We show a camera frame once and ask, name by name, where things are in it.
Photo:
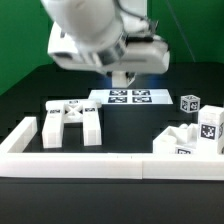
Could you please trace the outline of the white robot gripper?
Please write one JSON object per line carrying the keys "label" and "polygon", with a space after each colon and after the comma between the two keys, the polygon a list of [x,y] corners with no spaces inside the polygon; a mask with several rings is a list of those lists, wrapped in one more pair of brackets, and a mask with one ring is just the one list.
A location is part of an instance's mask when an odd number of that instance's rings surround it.
{"label": "white robot gripper", "polygon": [[102,74],[116,71],[163,74],[170,60],[168,44],[158,36],[121,34],[115,44],[105,50],[83,52],[57,24],[52,27],[48,54],[64,69]]}

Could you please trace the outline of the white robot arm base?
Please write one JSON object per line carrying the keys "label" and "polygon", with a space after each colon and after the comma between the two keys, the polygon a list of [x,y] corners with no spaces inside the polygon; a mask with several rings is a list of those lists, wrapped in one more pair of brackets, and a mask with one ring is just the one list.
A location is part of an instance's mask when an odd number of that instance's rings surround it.
{"label": "white robot arm base", "polygon": [[147,20],[147,0],[119,0],[122,11],[134,18]]}

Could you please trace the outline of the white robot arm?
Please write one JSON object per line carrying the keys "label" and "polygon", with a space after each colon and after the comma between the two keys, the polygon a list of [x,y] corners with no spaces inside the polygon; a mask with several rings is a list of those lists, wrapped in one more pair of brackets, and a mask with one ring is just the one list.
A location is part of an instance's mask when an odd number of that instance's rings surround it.
{"label": "white robot arm", "polygon": [[40,0],[53,21],[48,54],[62,68],[163,74],[168,43],[147,0]]}

